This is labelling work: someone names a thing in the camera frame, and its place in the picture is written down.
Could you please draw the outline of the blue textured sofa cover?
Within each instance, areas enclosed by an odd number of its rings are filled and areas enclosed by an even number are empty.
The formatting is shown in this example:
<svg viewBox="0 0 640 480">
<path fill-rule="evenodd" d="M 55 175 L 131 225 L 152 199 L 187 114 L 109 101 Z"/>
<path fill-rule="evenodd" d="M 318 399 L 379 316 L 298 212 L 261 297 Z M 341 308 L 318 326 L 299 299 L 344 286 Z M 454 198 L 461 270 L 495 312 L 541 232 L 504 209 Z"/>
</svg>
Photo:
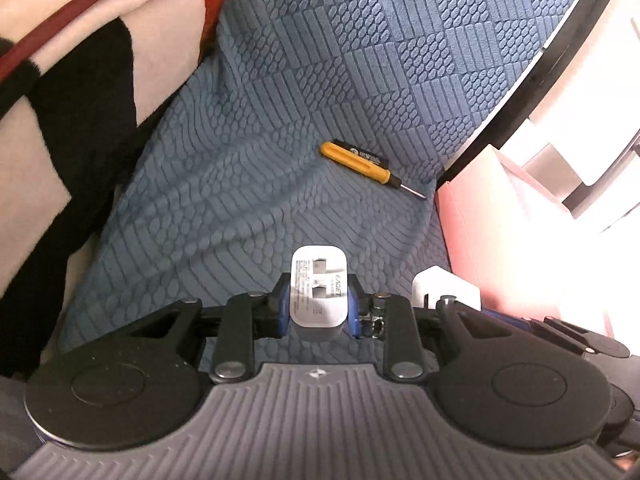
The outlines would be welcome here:
<svg viewBox="0 0 640 480">
<path fill-rule="evenodd" d="M 435 180 L 574 0 L 226 0 L 106 222 L 67 310 L 70 351 L 172 302 L 273 288 L 332 245 L 367 290 L 448 266 Z M 388 159 L 399 188 L 320 153 Z"/>
</svg>

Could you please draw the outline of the white square charger plug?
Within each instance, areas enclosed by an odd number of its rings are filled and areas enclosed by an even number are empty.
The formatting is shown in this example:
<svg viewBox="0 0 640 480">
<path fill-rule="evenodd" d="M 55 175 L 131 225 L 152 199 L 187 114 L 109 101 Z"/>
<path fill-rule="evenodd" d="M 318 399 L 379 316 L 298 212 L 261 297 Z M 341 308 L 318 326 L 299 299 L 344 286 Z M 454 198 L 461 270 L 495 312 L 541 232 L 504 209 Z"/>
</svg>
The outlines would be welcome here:
<svg viewBox="0 0 640 480">
<path fill-rule="evenodd" d="M 326 342 L 338 337 L 348 317 L 347 259 L 340 248 L 307 245 L 296 249 L 288 310 L 299 338 Z"/>
</svg>

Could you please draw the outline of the pink cardboard box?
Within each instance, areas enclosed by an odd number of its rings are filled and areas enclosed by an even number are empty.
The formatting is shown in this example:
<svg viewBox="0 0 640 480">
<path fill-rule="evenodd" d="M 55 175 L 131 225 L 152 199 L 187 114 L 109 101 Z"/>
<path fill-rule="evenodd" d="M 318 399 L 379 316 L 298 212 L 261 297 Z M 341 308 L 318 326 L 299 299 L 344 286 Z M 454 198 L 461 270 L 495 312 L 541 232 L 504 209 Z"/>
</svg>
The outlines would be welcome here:
<svg viewBox="0 0 640 480">
<path fill-rule="evenodd" d="M 436 193 L 452 272 L 491 310 L 563 321 L 639 350 L 639 215 L 588 231 L 538 181 L 485 148 Z"/>
</svg>

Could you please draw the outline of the white angular charger plug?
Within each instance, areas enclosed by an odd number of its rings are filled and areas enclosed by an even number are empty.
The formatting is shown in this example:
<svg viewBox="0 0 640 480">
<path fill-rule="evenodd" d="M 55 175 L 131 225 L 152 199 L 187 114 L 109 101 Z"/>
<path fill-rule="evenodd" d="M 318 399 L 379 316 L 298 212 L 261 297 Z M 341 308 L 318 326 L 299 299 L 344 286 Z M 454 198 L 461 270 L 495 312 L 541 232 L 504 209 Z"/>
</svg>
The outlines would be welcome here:
<svg viewBox="0 0 640 480">
<path fill-rule="evenodd" d="M 440 266 L 431 266 L 416 274 L 411 289 L 413 307 L 435 309 L 441 296 L 455 296 L 459 302 L 477 311 L 482 308 L 480 289 Z"/>
</svg>

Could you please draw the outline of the red white black blanket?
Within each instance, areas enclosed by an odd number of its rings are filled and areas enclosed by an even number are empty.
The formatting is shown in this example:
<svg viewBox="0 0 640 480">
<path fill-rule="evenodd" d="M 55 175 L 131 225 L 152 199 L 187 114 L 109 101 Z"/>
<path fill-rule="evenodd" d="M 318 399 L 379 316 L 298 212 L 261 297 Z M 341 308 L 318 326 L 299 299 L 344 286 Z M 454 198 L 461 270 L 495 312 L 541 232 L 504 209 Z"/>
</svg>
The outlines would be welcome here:
<svg viewBox="0 0 640 480">
<path fill-rule="evenodd" d="M 1 0 L 1 373 L 39 366 L 89 240 L 224 0 Z"/>
</svg>

